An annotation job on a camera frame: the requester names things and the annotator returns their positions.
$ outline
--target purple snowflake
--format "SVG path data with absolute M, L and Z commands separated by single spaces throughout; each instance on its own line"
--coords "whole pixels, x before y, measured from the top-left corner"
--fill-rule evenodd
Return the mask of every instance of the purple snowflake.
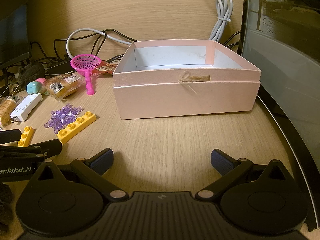
M 81 106 L 76 108 L 68 103 L 60 110 L 51 111 L 51 119 L 44 124 L 44 127 L 52 127 L 54 133 L 57 134 L 61 129 L 66 128 L 69 123 L 74 122 L 81 111 L 83 111 Z

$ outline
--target long yellow toy brick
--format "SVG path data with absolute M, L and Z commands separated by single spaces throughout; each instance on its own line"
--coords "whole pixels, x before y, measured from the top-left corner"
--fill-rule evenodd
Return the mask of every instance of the long yellow toy brick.
M 18 141 L 18 146 L 19 147 L 28 147 L 29 146 L 29 142 L 31 140 L 33 134 L 33 128 L 31 126 L 26 126 L 24 128 L 24 132 L 21 135 L 21 140 Z
M 65 144 L 68 140 L 70 140 L 73 136 L 81 132 L 84 128 L 86 128 L 89 124 L 93 123 L 97 120 L 95 114 L 91 112 L 85 112 L 83 116 L 78 117 L 76 121 L 67 125 L 65 129 L 61 129 L 57 136 L 59 140 Z

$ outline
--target silver screw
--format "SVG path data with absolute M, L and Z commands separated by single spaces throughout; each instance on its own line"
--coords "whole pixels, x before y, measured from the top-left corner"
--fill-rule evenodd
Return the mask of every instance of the silver screw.
M 114 190 L 110 192 L 110 196 L 113 198 L 122 198 L 125 194 L 126 193 L 123 190 Z
M 213 194 L 213 192 L 211 191 L 211 190 L 200 190 L 199 192 L 198 192 L 198 196 L 199 197 L 202 197 L 202 198 L 210 198 L 210 197 L 212 197 L 214 194 Z

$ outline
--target pink toy net scoop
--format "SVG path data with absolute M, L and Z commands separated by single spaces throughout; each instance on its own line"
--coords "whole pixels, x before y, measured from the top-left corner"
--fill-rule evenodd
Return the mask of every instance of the pink toy net scoop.
M 101 59 L 91 54 L 80 54 L 75 56 L 70 63 L 71 67 L 73 67 L 80 75 L 85 76 L 85 82 L 87 83 L 87 94 L 92 96 L 94 94 L 94 90 L 90 76 L 92 70 L 94 70 L 101 63 Z

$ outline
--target open cardboard box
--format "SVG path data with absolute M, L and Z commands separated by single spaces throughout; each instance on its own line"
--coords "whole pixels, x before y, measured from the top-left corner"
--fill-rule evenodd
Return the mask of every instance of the open cardboard box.
M 188 75 L 210 79 L 182 82 Z M 138 41 L 116 67 L 113 91 L 121 119 L 248 111 L 260 75 L 215 41 Z

